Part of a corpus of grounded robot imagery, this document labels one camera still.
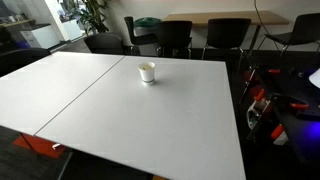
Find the black chair near left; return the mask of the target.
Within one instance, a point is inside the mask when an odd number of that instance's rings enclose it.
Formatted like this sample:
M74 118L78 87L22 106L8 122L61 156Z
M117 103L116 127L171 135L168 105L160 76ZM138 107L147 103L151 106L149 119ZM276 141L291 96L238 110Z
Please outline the black chair near left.
M0 77L29 65L51 52L43 48L17 49L0 55Z

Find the orange floor mat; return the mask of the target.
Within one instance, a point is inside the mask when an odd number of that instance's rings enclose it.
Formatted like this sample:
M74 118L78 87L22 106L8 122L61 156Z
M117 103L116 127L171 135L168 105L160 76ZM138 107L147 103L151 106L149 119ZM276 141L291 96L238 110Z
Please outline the orange floor mat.
M65 146L59 145L58 147L53 148L54 142L27 134L19 136L13 141L13 144L26 149L34 149L36 153L54 159L59 158L62 153L66 151Z

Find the black chair far left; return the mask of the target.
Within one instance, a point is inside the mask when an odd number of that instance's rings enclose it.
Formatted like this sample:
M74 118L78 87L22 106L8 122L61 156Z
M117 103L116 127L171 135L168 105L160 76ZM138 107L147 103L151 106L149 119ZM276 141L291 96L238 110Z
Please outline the black chair far left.
M157 47L157 38L154 34L155 26L153 27L135 27L132 16L124 18L127 25L129 38L132 43L131 49L138 48L142 56L155 56Z

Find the black chair far right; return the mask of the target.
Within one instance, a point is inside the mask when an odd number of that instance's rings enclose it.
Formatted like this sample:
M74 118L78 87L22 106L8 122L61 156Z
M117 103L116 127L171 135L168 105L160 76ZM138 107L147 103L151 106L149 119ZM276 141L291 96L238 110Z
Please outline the black chair far right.
M266 34L263 41L265 41L266 38L283 45L280 55L283 55L289 46L310 43L315 43L320 46L320 13L299 15L295 20L291 32Z

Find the black equipment cart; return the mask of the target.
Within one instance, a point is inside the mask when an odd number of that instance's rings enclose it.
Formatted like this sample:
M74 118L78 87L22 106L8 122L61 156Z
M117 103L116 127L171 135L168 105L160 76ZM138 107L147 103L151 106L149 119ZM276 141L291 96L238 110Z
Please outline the black equipment cart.
M299 160L320 165L320 88L315 69L256 68L252 73Z

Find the white paper cup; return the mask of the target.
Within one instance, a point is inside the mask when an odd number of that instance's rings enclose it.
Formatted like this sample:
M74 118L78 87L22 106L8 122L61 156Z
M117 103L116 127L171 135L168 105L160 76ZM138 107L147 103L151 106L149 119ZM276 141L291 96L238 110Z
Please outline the white paper cup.
M151 84L155 81L155 64L153 62L141 63L138 69L144 83Z

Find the wooden background table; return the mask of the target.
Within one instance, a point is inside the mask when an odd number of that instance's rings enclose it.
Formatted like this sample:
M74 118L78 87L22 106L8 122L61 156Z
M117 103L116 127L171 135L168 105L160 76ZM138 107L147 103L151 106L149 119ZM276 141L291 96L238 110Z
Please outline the wooden background table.
M249 52L252 52L257 41L260 29L263 25L288 25L289 21L284 17L268 10L262 11L231 11L231 12L201 12L201 13L180 13L169 14L164 21L191 21L195 27L205 27L209 19L213 18L246 18L256 26Z

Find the black chair right of centre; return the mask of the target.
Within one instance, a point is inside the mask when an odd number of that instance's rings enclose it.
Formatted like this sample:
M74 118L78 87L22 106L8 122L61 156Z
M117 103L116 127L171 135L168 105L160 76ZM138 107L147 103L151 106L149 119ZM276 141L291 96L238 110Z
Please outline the black chair right of centre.
M240 51L238 64L243 58L241 45L244 41L251 20L248 18L213 18L208 20L208 34L202 51L202 58L206 49L211 46L217 49L237 48Z

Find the green bin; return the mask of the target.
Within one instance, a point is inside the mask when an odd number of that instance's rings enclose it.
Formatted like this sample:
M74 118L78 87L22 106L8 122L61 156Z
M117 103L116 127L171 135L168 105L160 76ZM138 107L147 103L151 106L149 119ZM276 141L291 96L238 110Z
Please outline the green bin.
M135 27L153 27L160 22L160 19L154 17L143 17L134 21Z

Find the black chair behind table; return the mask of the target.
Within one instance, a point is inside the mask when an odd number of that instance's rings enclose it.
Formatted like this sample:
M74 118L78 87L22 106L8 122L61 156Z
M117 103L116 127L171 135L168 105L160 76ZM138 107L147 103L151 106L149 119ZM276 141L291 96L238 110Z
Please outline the black chair behind table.
M123 41L113 33L90 35L84 42L92 53L124 55Z

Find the white cabinet box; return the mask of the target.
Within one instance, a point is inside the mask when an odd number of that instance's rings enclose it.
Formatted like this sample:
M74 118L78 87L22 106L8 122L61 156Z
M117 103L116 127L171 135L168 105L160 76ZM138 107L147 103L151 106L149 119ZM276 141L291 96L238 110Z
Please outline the white cabinet box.
M37 24L23 29L21 35L31 48L49 49L60 43L50 24Z

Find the green potted plant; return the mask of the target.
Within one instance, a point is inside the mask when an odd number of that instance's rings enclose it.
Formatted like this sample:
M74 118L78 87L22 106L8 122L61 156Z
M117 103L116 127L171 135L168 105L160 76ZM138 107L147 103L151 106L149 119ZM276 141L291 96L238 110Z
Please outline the green potted plant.
M75 19L84 26L85 33L106 33L109 28L105 25L110 0L57 0L67 12L68 19Z

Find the black chair centre back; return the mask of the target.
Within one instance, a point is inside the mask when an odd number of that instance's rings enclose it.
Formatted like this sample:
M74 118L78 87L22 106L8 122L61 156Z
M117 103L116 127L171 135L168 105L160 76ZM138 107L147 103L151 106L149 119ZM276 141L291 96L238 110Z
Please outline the black chair centre back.
M172 50L174 54L175 50L187 49L190 58L191 29L191 21L162 21L158 23L155 29L159 44L157 51L165 55L166 50Z

